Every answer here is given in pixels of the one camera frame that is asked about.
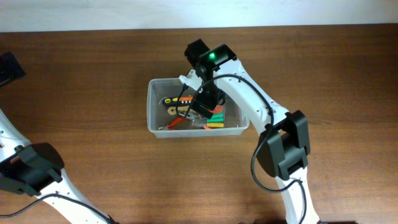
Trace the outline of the orange tool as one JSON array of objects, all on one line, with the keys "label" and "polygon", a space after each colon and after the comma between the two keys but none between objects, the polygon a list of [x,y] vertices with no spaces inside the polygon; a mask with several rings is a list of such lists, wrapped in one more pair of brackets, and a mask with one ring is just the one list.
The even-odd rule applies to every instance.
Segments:
[{"label": "orange tool", "polygon": [[182,97],[180,97],[180,101],[182,103],[191,103],[192,100],[193,100],[193,96],[182,96]]}]

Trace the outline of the clear bag coloured tubes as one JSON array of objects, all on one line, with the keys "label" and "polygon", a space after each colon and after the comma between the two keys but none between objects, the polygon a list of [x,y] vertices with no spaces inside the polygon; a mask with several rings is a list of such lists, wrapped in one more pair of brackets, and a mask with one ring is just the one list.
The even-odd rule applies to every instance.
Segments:
[{"label": "clear bag coloured tubes", "polygon": [[192,126],[201,129],[217,129],[224,128],[224,106],[218,105],[213,111],[211,118],[197,115],[192,119]]}]

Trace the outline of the yellow black handle file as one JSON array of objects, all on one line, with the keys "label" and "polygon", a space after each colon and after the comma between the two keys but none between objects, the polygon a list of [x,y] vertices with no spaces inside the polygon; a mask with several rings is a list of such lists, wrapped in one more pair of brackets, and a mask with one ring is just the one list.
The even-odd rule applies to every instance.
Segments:
[{"label": "yellow black handle file", "polygon": [[162,99],[160,103],[168,108],[171,106],[187,106],[190,104],[190,101],[182,100],[182,98],[178,97],[171,97]]}]

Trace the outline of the wooden handle orange scraper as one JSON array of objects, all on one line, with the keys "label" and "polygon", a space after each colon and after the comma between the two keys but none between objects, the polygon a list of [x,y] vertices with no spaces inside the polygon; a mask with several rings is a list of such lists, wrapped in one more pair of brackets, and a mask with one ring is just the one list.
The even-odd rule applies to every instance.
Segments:
[{"label": "wooden handle orange scraper", "polygon": [[167,112],[169,115],[184,115],[188,108],[189,106],[179,106],[178,108],[171,106],[167,109]]}]

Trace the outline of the small red cutting pliers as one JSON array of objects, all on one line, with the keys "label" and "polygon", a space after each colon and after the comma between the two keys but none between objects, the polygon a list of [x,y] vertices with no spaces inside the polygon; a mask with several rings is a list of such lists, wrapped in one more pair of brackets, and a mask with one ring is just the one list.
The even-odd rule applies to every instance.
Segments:
[{"label": "small red cutting pliers", "polygon": [[173,130],[173,127],[176,126],[178,123],[180,123],[183,120],[184,120],[184,118],[177,117],[170,124],[159,127],[159,131]]}]

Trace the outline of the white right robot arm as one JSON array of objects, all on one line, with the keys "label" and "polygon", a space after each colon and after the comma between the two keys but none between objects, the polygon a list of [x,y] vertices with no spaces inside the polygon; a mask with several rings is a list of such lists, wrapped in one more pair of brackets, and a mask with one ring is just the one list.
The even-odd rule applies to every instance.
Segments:
[{"label": "white right robot arm", "polygon": [[255,183],[269,190],[256,176],[258,163],[277,182],[274,191],[282,196],[287,223],[320,223],[307,181],[310,138],[305,115],[299,110],[291,113],[274,101],[225,44],[210,49],[198,39],[187,45],[184,56],[193,69],[179,79],[195,90],[188,108],[210,118],[222,94],[229,96],[259,135],[251,158]]}]

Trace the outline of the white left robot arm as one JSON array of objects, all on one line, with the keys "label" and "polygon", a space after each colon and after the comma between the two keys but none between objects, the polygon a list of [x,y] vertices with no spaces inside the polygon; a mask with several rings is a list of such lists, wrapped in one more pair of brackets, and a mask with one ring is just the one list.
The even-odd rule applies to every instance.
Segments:
[{"label": "white left robot arm", "polygon": [[1,113],[1,190],[37,200],[1,218],[22,214],[45,202],[70,223],[115,223],[91,203],[69,179],[65,163],[49,143],[32,144]]}]

